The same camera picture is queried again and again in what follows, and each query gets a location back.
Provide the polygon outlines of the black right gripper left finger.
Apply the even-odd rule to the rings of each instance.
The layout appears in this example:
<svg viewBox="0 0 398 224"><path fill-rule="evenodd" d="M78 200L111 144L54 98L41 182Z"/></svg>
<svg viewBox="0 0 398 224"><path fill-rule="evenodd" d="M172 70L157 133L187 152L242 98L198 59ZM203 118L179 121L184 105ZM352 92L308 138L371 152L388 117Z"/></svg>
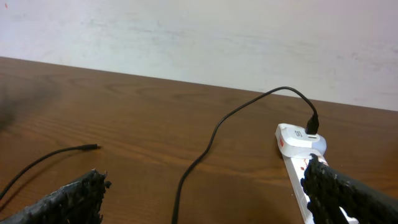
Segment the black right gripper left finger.
<svg viewBox="0 0 398 224"><path fill-rule="evenodd" d="M93 169L73 182L46 195L1 224L100 224L106 190L111 182L107 173Z"/></svg>

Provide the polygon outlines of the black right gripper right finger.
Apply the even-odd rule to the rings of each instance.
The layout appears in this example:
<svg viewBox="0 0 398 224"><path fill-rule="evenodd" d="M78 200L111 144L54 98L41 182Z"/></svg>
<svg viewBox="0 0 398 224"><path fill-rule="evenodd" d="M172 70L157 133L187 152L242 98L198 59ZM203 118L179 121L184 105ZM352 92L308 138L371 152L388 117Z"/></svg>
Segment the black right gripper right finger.
<svg viewBox="0 0 398 224"><path fill-rule="evenodd" d="M397 224L396 199L332 169L315 154L300 183L316 224L348 223L348 218L359 223Z"/></svg>

